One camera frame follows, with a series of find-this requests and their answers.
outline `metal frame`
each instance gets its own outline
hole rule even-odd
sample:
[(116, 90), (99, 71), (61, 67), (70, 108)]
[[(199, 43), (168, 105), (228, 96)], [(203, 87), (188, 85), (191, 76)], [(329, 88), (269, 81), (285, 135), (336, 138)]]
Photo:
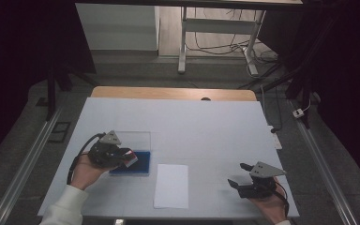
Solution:
[(49, 135), (54, 127), (55, 122), (60, 116), (61, 111), (65, 105), (68, 94), (63, 94), (63, 97), (59, 98), (59, 105), (57, 110), (52, 115), (50, 121), (46, 121), (39, 134), (37, 135), (36, 140), (22, 161), (22, 165), (19, 170), (14, 175), (10, 185), (8, 186), (4, 196), (0, 202), (0, 224), (5, 224), (8, 220), (11, 210), (14, 207), (17, 199), (19, 198), (27, 179), (33, 170), (40, 153), (42, 152), (43, 147), (45, 146), (46, 141), (48, 141)]
[(257, 20), (252, 21), (224, 21), (224, 20), (210, 20), (210, 19), (188, 19), (187, 8), (183, 7), (182, 15), (182, 35), (179, 53), (178, 73), (183, 74), (186, 72), (186, 33), (199, 32), (199, 33), (219, 33), (219, 34), (239, 34), (250, 35), (249, 44), (247, 48), (243, 48), (243, 53), (247, 59), (247, 67), (251, 75), (258, 75), (251, 52), (253, 45), (259, 34), (262, 25), (265, 11), (258, 11), (259, 16)]
[[(294, 106), (291, 106), (291, 111), (296, 110)], [(346, 197), (343, 194), (343, 191), (338, 186), (338, 183), (333, 175), (332, 171), (327, 164), (322, 151), (315, 141), (314, 135), (312, 134), (310, 129), (307, 129), (303, 122), (298, 119), (297, 126), (299, 127), (300, 133), (302, 134), (307, 147), (311, 153), (311, 157), (315, 162), (315, 165), (318, 168), (318, 171), (321, 174), (322, 180), (325, 183), (329, 194), (332, 196), (335, 206), (338, 210), (338, 214), (343, 220), (344, 224), (347, 225), (357, 225), (358, 222), (353, 214), (353, 210), (351, 209), (349, 203), (347, 202)]]

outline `tabletop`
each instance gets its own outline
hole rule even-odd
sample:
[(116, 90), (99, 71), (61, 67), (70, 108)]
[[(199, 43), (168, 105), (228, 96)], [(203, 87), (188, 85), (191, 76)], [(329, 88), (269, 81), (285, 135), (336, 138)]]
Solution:
[[(204, 97), (212, 100), (199, 100)], [(43, 215), (46, 207), (63, 191), (70, 163), (82, 145), (94, 134), (114, 129), (122, 146), (136, 149), (133, 146), (140, 145), (141, 140), (123, 139), (124, 135), (149, 140), (150, 174), (109, 176), (104, 173), (86, 190), (90, 196), (82, 210), (84, 216), (138, 219), (261, 217), (260, 211), (248, 200), (240, 199), (227, 181), (250, 184), (248, 173), (239, 167), (241, 162), (254, 165), (263, 161), (282, 168), (262, 106), (255, 99), (252, 92), (241, 90), (96, 88), (85, 102), (38, 214)], [(187, 209), (154, 208), (159, 164), (188, 167)], [(286, 177), (280, 176), (278, 181), (288, 192), (289, 217), (298, 217)]]

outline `wall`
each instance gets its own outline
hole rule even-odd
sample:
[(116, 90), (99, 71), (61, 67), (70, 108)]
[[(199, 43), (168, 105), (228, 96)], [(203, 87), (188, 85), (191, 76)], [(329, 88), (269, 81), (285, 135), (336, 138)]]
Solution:
[(158, 7), (76, 4), (90, 50), (158, 49)]

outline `white cable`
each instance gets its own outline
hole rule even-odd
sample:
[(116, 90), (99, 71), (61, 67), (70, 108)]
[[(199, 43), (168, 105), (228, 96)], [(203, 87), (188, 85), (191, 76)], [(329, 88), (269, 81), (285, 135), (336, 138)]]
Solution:
[(308, 100), (308, 106), (303, 110), (303, 112), (306, 111), (306, 110), (308, 110), (308, 108), (309, 108), (310, 105), (311, 105), (311, 99)]

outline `wrist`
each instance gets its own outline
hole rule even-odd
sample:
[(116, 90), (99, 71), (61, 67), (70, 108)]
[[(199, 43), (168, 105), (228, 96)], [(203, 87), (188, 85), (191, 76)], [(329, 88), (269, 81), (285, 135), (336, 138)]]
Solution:
[(76, 181), (72, 181), (71, 186), (79, 189), (79, 190), (85, 190), (87, 188), (87, 186), (85, 184), (82, 184), (82, 183), (79, 183), (79, 182), (76, 182)]
[(289, 220), (283, 220), (279, 223), (276, 223), (275, 225), (291, 225), (291, 222)]

